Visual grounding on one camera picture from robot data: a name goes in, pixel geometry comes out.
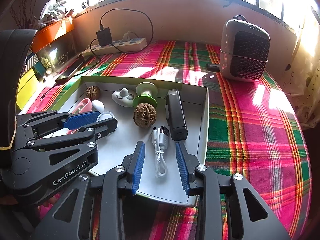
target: white mushroom figurine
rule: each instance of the white mushroom figurine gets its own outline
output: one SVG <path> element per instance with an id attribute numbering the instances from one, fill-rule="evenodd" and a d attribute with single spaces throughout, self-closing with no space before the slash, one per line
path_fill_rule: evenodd
<path id="1" fill-rule="evenodd" d="M 137 96 L 136 92 L 131 89 L 122 88 L 113 92 L 112 99 L 117 104 L 124 107 L 133 107 L 132 103 L 134 98 Z"/>

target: fan grille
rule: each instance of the fan grille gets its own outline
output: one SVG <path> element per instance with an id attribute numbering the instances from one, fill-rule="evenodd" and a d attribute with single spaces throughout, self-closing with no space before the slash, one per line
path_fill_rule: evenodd
<path id="1" fill-rule="evenodd" d="M 230 73 L 235 77 L 247 79 L 261 78 L 266 67 L 266 63 L 260 61 L 267 61 L 269 48 L 269 40 L 253 33 L 239 31 L 235 35 L 233 48 L 234 55 L 231 60 Z"/>

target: white usb cable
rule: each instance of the white usb cable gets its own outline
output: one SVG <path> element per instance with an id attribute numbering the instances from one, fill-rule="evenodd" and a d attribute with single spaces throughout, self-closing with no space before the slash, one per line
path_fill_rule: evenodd
<path id="1" fill-rule="evenodd" d="M 165 164 L 163 154 L 164 150 L 168 147 L 169 130 L 164 126 L 161 126 L 158 129 L 154 127 L 151 133 L 151 138 L 155 147 L 156 178 L 163 178 L 167 175 L 167 165 Z"/>

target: plaid blanket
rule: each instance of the plaid blanket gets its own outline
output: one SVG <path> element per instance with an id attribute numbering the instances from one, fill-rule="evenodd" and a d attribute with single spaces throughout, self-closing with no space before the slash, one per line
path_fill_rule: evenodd
<path id="1" fill-rule="evenodd" d="M 305 226 L 311 198 L 309 157 L 297 118 L 267 72 L 256 83 L 230 81 L 220 73 L 208 73 L 205 65 L 219 63 L 219 49 L 191 42 L 154 41 L 140 53 L 105 55 L 95 69 L 84 74 L 141 77 L 209 87 L 206 165 L 224 175 L 244 174 L 292 239 L 297 239 Z M 81 71 L 90 69 L 96 60 Z M 42 101 L 38 98 L 28 112 L 50 109 L 74 81 L 55 87 Z M 139 239 L 195 239 L 197 207 L 155 205 L 153 225 Z M 223 197 L 221 205 L 223 239 L 228 239 Z"/>

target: blue gripper pad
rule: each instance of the blue gripper pad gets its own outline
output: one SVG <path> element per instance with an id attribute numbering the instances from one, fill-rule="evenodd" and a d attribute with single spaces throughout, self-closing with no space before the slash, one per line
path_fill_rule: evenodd
<path id="1" fill-rule="evenodd" d="M 187 165 L 184 160 L 183 153 L 181 151 L 181 147 L 179 143 L 176 143 L 176 158 L 177 158 L 182 188 L 186 192 L 186 195 L 188 195 L 190 190 L 189 173 L 188 173 Z"/>
<path id="2" fill-rule="evenodd" d="M 69 130 L 78 129 L 83 125 L 96 122 L 99 115 L 99 111 L 70 115 L 64 122 L 63 127 L 68 128 Z"/>
<path id="3" fill-rule="evenodd" d="M 134 172 L 132 175 L 132 195 L 135 195 L 137 190 L 139 189 L 145 155 L 146 155 L 146 146 L 144 142 L 142 142 L 139 150 L 139 155 L 137 158 L 137 164 L 136 164 L 136 167 L 134 168 Z"/>

